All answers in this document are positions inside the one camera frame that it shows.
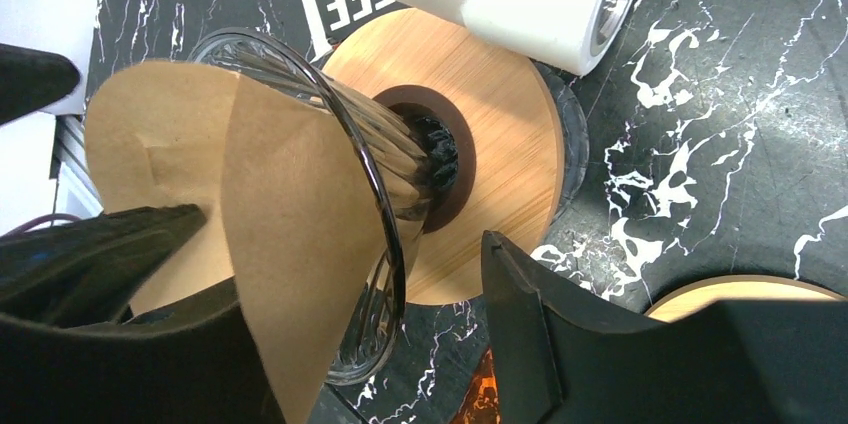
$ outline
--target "marble countertop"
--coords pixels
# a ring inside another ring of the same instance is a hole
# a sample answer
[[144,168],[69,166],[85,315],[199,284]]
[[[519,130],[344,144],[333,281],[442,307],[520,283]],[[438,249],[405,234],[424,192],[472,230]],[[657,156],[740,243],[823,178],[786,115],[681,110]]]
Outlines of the marble countertop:
[[[223,27],[273,34],[315,59],[397,7],[98,0],[88,95],[145,58],[185,58]],[[848,0],[637,0],[598,69],[560,73],[586,114],[591,153],[581,191],[533,256],[637,312],[727,274],[848,294],[847,39]],[[479,298],[410,306],[386,369],[322,402],[341,396],[360,414],[338,419],[448,422],[487,346]]]

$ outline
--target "wooden coaster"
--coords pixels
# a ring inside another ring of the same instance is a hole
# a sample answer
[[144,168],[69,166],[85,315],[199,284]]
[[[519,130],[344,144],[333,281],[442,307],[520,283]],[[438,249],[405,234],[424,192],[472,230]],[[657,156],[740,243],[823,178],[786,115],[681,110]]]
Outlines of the wooden coaster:
[[565,152],[553,98],[529,59],[405,9],[356,31],[324,72],[371,98],[402,85],[432,89],[471,130],[474,185],[459,214],[421,238],[408,301],[439,305],[480,295],[485,230],[527,252],[539,244],[559,202]]
[[672,292],[646,316],[672,322],[719,299],[842,300],[839,294],[805,282],[769,276],[723,276],[705,279]]

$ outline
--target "purple cable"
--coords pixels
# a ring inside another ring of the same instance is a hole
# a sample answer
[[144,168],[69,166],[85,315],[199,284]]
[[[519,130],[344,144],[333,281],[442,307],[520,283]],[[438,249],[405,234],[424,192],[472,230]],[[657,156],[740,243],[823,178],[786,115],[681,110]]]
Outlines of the purple cable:
[[35,219],[31,219],[31,220],[21,224],[20,226],[12,229],[11,231],[7,232],[6,234],[3,234],[2,237],[14,236],[14,235],[17,235],[17,234],[23,234],[24,232],[29,231],[33,227],[44,224],[45,222],[53,222],[53,221],[77,222],[77,221],[81,221],[81,220],[82,219],[80,219],[79,217],[77,217],[73,214],[62,214],[62,213],[45,214],[43,216],[36,217]]

